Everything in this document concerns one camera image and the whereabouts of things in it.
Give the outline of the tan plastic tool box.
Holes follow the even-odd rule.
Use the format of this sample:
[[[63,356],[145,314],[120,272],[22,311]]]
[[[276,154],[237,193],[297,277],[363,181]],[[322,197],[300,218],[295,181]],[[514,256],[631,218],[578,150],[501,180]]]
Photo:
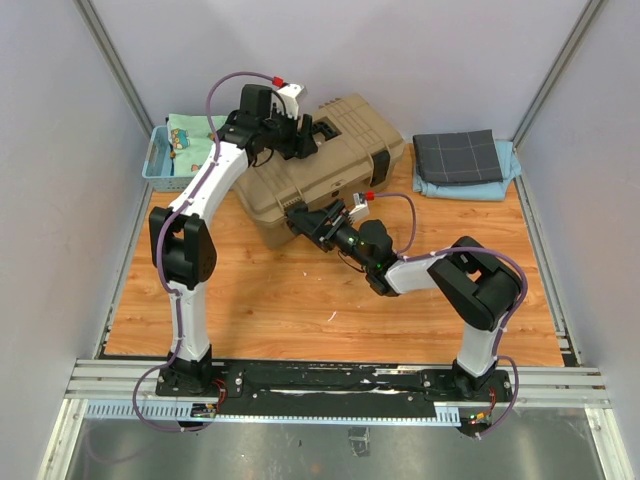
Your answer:
[[[325,103],[312,118],[316,153],[288,160],[276,153],[233,186],[270,249],[295,238],[287,210],[299,204],[317,210],[336,199],[352,206],[354,193],[388,187],[404,152],[400,133],[358,93]]]

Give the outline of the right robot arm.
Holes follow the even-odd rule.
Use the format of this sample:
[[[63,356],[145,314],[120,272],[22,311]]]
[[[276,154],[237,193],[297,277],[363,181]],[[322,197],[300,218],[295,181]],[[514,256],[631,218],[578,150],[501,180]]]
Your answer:
[[[477,399],[490,385],[506,325],[527,295],[524,271],[508,256],[469,236],[447,248],[407,257],[394,247],[382,221],[354,224],[365,215],[368,199],[360,196],[353,209],[341,200],[317,210],[294,206],[285,214],[286,224],[322,251],[354,260],[380,296],[439,290],[465,323],[462,345],[442,391]]]

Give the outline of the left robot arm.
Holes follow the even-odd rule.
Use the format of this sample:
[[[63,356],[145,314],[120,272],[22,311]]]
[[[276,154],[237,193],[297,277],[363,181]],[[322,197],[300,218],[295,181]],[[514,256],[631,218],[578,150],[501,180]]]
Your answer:
[[[305,158],[316,152],[312,119],[299,112],[302,85],[275,78],[247,84],[240,105],[212,127],[207,159],[184,191],[149,216],[152,261],[169,296],[173,340],[157,391],[204,396],[220,385],[206,331],[206,284],[217,262],[209,227],[226,194],[263,151]]]

